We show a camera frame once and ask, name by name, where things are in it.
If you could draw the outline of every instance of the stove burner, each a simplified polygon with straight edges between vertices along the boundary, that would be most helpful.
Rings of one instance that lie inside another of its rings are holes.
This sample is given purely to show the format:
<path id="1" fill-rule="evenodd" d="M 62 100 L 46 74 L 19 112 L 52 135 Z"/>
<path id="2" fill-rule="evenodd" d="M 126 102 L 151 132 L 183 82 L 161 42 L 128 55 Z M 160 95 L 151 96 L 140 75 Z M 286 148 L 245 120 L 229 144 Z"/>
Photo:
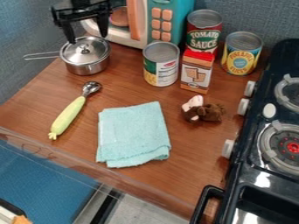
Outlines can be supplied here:
<path id="1" fill-rule="evenodd" d="M 299 107 L 299 83 L 286 86 L 282 92 L 289 98 L 291 103 Z"/>
<path id="2" fill-rule="evenodd" d="M 259 137 L 262 156 L 280 170 L 299 175 L 299 126 L 278 121 Z"/>
<path id="3" fill-rule="evenodd" d="M 284 75 L 275 87 L 275 97 L 281 105 L 299 113 L 299 78 Z"/>
<path id="4" fill-rule="evenodd" d="M 299 143 L 288 143 L 287 147 L 290 152 L 299 153 Z"/>

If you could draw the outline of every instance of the blue washcloth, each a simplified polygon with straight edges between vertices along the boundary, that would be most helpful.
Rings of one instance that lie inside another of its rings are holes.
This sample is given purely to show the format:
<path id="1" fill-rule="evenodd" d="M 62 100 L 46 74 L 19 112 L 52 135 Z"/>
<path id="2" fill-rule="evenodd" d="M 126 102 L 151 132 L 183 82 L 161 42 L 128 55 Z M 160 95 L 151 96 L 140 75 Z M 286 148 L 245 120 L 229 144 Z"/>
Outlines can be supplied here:
<path id="1" fill-rule="evenodd" d="M 166 159 L 169 154 L 170 139 L 159 102 L 99 113 L 97 162 L 126 167 Z"/>

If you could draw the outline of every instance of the white knob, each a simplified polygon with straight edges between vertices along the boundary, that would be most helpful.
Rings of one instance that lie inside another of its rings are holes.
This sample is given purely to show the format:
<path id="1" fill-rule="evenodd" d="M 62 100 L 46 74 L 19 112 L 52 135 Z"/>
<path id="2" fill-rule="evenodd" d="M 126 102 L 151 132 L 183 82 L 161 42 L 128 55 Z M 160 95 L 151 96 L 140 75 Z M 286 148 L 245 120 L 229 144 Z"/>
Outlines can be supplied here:
<path id="1" fill-rule="evenodd" d="M 274 104 L 272 104 L 272 103 L 266 104 L 266 106 L 262 110 L 262 114 L 266 118 L 272 118 L 272 117 L 274 117 L 275 114 L 276 114 L 276 106 Z"/>
<path id="2" fill-rule="evenodd" d="M 238 115 L 244 116 L 246 114 L 247 108 L 249 105 L 249 100 L 242 98 L 238 107 Z"/>
<path id="3" fill-rule="evenodd" d="M 255 81 L 249 80 L 244 91 L 244 96 L 251 97 L 254 93 L 254 87 Z"/>
<path id="4" fill-rule="evenodd" d="M 222 148 L 222 157 L 230 158 L 233 152 L 234 141 L 227 139 Z"/>

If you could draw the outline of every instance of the can label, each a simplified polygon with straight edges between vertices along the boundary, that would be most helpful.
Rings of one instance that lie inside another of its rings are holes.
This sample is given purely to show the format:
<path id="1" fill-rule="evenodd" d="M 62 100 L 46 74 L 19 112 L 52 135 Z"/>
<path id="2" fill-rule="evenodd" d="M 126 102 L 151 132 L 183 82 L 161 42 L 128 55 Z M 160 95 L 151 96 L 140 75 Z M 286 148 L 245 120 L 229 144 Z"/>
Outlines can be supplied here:
<path id="1" fill-rule="evenodd" d="M 222 24 L 208 28 L 198 28 L 188 23 L 186 45 L 195 52 L 216 55 Z"/>
<path id="2" fill-rule="evenodd" d="M 261 47 L 252 51 L 240 51 L 225 45 L 221 65 L 230 74 L 250 74 L 257 65 Z"/>
<path id="3" fill-rule="evenodd" d="M 213 52 L 218 45 L 220 31 L 198 30 L 187 33 L 187 45 L 192 50 Z"/>
<path id="4" fill-rule="evenodd" d="M 166 87 L 177 80 L 178 59 L 157 63 L 144 58 L 144 79 L 155 87 Z"/>

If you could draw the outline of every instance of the toy stove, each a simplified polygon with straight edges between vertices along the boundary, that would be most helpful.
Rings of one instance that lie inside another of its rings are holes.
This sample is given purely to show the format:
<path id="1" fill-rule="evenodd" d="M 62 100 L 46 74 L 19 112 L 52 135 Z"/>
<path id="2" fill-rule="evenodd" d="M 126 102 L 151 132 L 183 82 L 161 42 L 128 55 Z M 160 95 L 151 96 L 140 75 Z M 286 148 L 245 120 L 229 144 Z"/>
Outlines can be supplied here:
<path id="1" fill-rule="evenodd" d="M 221 201 L 215 223 L 299 223 L 299 39 L 274 47 L 244 95 L 244 127 L 222 152 L 230 159 L 226 189 L 207 186 L 191 223 L 200 223 L 210 198 Z"/>

